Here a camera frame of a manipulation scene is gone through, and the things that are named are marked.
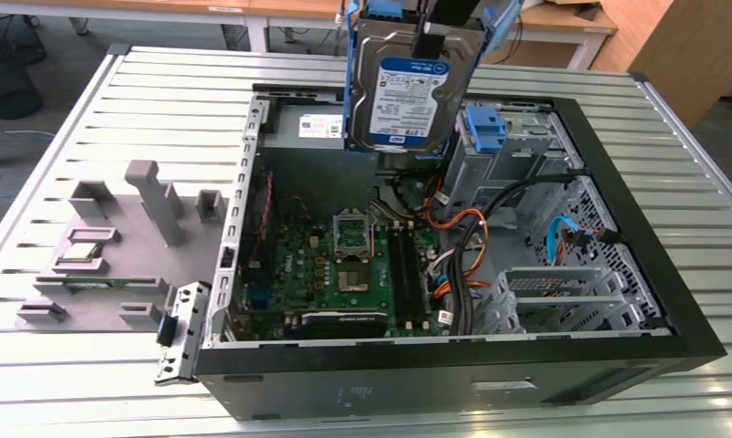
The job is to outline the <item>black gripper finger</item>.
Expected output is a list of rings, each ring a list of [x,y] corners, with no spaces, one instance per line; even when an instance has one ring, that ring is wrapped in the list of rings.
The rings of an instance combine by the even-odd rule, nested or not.
[[[439,58],[447,34],[448,27],[445,25],[423,21],[412,41],[412,57]]]

